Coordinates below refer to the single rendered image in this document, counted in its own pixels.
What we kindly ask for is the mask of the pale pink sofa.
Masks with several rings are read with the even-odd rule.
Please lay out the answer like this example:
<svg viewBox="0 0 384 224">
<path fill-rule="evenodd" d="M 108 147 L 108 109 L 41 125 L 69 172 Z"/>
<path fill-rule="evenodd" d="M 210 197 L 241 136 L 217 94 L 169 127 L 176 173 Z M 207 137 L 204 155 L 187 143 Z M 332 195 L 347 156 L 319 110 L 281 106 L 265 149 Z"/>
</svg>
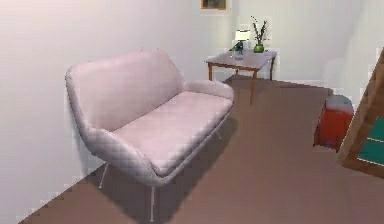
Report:
<svg viewBox="0 0 384 224">
<path fill-rule="evenodd" d="M 74 65 L 65 82 L 86 148 L 151 189 L 171 182 L 234 106 L 229 85 L 185 80 L 159 49 Z"/>
</svg>

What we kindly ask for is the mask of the brown wooden side table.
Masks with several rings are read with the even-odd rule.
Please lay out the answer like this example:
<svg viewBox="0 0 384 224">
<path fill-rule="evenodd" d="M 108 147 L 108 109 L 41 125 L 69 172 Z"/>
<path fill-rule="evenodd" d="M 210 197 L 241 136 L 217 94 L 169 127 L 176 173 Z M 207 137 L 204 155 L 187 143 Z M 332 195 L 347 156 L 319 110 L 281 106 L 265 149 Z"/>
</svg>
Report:
<svg viewBox="0 0 384 224">
<path fill-rule="evenodd" d="M 206 60 L 208 66 L 208 79 L 213 79 L 213 67 L 231 68 L 235 70 L 250 71 L 252 79 L 250 82 L 250 104 L 253 104 L 255 80 L 257 73 L 268 63 L 271 63 L 269 79 L 273 78 L 272 71 L 277 51 L 267 50 L 262 53 L 254 53 L 251 49 L 245 49 L 240 55 L 235 55 L 234 51 L 221 53 Z"/>
</svg>

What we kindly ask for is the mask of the white shade table lamp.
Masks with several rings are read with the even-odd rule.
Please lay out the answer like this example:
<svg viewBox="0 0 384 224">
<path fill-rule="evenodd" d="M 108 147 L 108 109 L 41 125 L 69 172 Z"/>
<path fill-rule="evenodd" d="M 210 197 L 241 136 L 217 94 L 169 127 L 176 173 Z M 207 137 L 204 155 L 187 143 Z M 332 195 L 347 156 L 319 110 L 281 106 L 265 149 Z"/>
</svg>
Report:
<svg viewBox="0 0 384 224">
<path fill-rule="evenodd" d="M 244 42 L 250 38 L 249 30 L 237 30 L 235 33 L 235 40 L 237 43 L 232 47 L 232 57 L 235 60 L 243 59 Z"/>
</svg>

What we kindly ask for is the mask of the plant in green pot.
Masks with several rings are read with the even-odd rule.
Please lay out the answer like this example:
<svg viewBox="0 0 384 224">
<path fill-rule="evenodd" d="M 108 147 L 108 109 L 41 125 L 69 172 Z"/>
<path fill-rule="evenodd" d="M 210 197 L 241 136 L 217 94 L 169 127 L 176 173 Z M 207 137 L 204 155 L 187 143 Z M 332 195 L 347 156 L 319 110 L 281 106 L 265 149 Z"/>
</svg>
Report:
<svg viewBox="0 0 384 224">
<path fill-rule="evenodd" d="M 263 42 L 266 40 L 266 38 L 264 37 L 264 34 L 266 32 L 267 21 L 264 20 L 262 26 L 259 26 L 258 20 L 254 16 L 252 16 L 252 19 L 253 19 L 252 25 L 255 31 L 255 41 L 256 41 L 256 44 L 253 48 L 253 52 L 263 53 L 264 52 Z"/>
</svg>

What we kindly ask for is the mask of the red bin with grey lid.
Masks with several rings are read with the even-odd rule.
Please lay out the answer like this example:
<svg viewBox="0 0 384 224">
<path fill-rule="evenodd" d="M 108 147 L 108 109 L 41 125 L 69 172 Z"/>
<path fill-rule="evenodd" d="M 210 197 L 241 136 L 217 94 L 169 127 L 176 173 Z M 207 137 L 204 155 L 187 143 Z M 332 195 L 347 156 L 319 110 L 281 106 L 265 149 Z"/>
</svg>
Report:
<svg viewBox="0 0 384 224">
<path fill-rule="evenodd" d="M 351 100 L 343 95 L 329 96 L 314 131 L 313 145 L 339 151 L 354 116 Z"/>
</svg>

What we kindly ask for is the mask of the brown wooden shelf cabinet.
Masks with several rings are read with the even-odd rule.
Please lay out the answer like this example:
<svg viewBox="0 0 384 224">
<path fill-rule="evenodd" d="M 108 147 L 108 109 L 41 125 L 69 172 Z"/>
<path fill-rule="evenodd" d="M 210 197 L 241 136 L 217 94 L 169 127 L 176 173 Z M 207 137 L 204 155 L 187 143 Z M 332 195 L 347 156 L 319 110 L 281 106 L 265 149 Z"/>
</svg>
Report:
<svg viewBox="0 0 384 224">
<path fill-rule="evenodd" d="M 339 150 L 338 162 L 384 179 L 384 47 Z"/>
</svg>

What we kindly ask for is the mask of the framed wall picture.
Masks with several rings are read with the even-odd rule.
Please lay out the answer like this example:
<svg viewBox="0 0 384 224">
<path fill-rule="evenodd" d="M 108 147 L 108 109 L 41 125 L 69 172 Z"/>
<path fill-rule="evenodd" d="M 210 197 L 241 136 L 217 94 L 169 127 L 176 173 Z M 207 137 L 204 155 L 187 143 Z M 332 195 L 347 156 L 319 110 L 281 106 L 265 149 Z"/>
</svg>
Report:
<svg viewBox="0 0 384 224">
<path fill-rule="evenodd" d="M 202 9 L 226 9 L 226 0 L 201 0 Z"/>
</svg>

